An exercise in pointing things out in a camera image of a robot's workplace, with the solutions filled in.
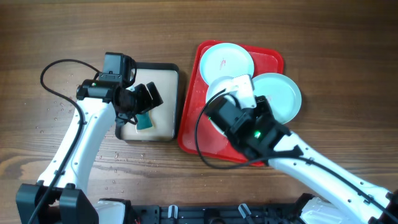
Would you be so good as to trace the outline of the green dish sponge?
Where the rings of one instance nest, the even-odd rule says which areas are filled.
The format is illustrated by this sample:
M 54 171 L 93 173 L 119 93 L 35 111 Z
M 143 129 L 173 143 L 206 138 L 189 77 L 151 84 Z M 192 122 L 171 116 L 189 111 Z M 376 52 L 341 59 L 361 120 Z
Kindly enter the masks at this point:
M 138 131 L 153 127 L 149 112 L 146 112 L 144 114 L 137 114 L 136 118 L 137 118 L 136 129 Z

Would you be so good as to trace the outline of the white plate bottom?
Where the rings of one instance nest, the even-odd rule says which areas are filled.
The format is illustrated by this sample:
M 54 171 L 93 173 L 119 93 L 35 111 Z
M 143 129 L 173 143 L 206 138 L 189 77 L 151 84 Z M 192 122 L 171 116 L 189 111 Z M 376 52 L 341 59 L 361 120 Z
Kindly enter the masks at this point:
M 206 93 L 206 102 L 209 102 L 209 100 L 221 90 L 224 90 L 224 93 L 227 93 L 224 98 L 226 98 L 234 106 L 238 106 L 239 108 L 241 107 L 241 104 L 236 97 L 238 83 L 233 77 L 229 76 L 219 77 L 210 84 Z

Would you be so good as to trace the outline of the light blue plate top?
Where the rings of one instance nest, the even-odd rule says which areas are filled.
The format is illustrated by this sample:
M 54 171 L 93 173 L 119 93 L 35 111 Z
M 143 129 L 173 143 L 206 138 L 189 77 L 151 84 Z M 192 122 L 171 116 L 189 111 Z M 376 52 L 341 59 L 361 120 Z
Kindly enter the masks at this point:
M 207 85 L 220 77 L 254 75 L 254 60 L 247 50 L 232 43 L 211 46 L 201 56 L 200 75 Z

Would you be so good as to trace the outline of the light blue plate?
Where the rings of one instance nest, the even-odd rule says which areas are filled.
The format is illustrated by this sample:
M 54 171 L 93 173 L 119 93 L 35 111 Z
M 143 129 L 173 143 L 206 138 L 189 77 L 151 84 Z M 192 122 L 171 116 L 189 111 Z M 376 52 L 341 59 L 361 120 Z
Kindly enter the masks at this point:
M 297 116 L 302 105 L 302 95 L 293 80 L 279 73 L 263 73 L 252 81 L 254 94 L 266 97 L 278 122 L 285 124 Z
M 247 50 L 232 43 L 211 46 L 201 56 L 200 75 L 207 85 L 220 77 L 254 75 L 254 60 Z

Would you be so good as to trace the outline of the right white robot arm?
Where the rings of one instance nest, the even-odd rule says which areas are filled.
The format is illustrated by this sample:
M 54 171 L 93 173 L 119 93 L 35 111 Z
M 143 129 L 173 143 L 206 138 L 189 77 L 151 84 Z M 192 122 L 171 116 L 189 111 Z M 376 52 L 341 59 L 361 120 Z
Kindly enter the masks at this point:
M 314 199 L 302 210 L 307 223 L 329 218 L 349 223 L 397 223 L 397 194 L 366 182 L 314 150 L 298 134 L 280 124 L 262 96 L 258 105 L 242 108 L 225 95 L 208 102 L 203 113 L 226 135 L 248 164 L 263 162 L 307 185 L 326 201 L 317 215 Z

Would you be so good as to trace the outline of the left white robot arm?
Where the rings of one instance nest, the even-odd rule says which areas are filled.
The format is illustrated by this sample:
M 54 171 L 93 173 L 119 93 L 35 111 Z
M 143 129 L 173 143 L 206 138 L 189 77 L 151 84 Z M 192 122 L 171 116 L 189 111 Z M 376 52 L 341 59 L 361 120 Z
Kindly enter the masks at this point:
M 139 223 L 130 201 L 105 198 L 92 204 L 86 196 L 108 129 L 137 125 L 139 115 L 163 103 L 154 83 L 134 83 L 137 69 L 131 57 L 107 52 L 103 70 L 78 86 L 76 100 L 69 101 L 75 114 L 56 155 L 35 184 L 17 191 L 22 223 Z

